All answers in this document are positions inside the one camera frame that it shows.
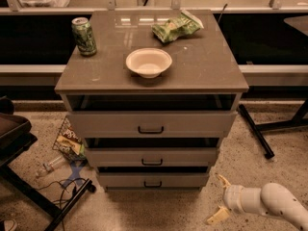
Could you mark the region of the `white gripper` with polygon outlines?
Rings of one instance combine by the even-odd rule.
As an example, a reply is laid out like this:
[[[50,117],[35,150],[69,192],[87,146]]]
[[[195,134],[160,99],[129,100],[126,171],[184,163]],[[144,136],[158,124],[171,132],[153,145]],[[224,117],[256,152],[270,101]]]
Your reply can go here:
[[[222,175],[218,174],[217,179],[225,188],[223,202],[226,207],[236,214],[256,214],[264,215],[266,207],[261,200],[260,188],[247,188],[242,185],[231,185],[230,182]],[[218,210],[207,218],[208,225],[215,225],[230,217],[229,210],[224,206],[219,206]]]

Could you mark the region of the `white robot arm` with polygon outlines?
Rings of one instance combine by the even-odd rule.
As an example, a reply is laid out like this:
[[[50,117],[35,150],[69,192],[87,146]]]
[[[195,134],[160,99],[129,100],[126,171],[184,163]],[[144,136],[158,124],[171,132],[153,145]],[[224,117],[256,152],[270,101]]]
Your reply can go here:
[[[224,205],[208,217],[206,223],[214,225],[234,214],[255,214],[265,218],[281,218],[299,231],[308,231],[308,210],[284,186],[267,183],[262,188],[247,188],[232,185],[217,174],[222,183]]]

